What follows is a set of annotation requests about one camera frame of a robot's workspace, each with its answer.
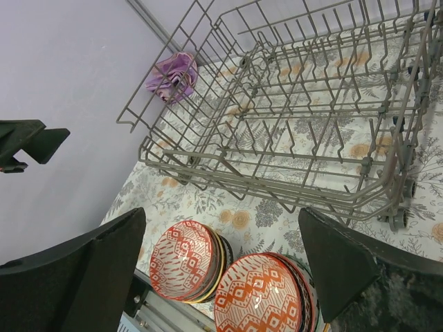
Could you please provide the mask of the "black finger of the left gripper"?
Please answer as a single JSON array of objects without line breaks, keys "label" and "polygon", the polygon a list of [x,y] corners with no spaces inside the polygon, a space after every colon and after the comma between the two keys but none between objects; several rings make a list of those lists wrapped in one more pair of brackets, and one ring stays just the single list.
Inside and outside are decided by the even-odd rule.
[{"label": "black finger of the left gripper", "polygon": [[1,173],[23,173],[28,164],[15,158],[26,152],[40,165],[46,164],[69,137],[67,128],[48,129],[41,120],[1,121]]}]

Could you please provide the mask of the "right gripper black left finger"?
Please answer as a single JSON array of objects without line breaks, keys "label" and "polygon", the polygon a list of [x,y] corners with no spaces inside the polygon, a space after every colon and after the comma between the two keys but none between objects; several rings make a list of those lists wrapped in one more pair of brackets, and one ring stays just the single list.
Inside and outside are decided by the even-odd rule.
[{"label": "right gripper black left finger", "polygon": [[146,216],[138,207],[88,233],[1,265],[2,331],[116,331],[146,286],[135,276]]}]

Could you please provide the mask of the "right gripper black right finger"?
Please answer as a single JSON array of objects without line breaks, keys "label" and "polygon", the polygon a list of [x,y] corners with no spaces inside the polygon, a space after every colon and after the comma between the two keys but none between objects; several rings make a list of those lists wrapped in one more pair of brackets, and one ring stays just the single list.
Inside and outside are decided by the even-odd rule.
[{"label": "right gripper black right finger", "polygon": [[441,331],[442,263],[306,207],[298,224],[324,322],[333,331]]}]

